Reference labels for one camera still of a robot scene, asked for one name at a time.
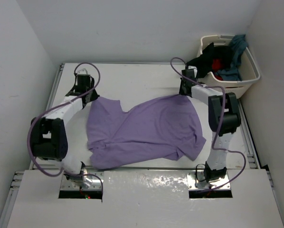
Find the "purple t shirt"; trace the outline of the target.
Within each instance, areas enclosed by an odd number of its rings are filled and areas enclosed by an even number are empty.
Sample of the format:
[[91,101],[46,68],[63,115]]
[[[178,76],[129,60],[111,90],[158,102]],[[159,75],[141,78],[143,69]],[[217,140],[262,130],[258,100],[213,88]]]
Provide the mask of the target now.
[[183,95],[168,95],[125,112],[118,100],[93,101],[86,124],[87,147],[96,169],[111,169],[148,160],[195,160],[203,137],[198,114]]

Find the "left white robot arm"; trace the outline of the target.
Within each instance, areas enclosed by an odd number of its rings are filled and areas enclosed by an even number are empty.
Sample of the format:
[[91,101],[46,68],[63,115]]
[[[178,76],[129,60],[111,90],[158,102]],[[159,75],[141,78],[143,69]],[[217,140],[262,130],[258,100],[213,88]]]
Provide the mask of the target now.
[[[28,132],[29,155],[35,166],[50,177],[56,177],[61,173],[80,176],[84,166],[82,162],[67,155],[66,125],[76,113],[99,97],[95,90],[98,83],[95,83],[94,78],[87,71],[82,74],[74,72],[74,76],[74,85],[65,95],[62,103],[34,118]],[[58,167],[60,172],[58,174],[46,172],[37,163],[36,158],[49,161]]]

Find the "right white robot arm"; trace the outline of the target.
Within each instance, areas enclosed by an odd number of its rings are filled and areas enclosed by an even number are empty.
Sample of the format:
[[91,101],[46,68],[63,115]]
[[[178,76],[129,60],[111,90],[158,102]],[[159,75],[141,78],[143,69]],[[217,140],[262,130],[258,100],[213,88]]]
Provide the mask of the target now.
[[180,94],[190,96],[208,106],[208,124],[212,131],[211,151],[205,162],[206,182],[224,178],[227,172],[227,152],[233,134],[241,125],[237,97],[224,89],[217,91],[197,82],[197,68],[186,67],[181,71]]

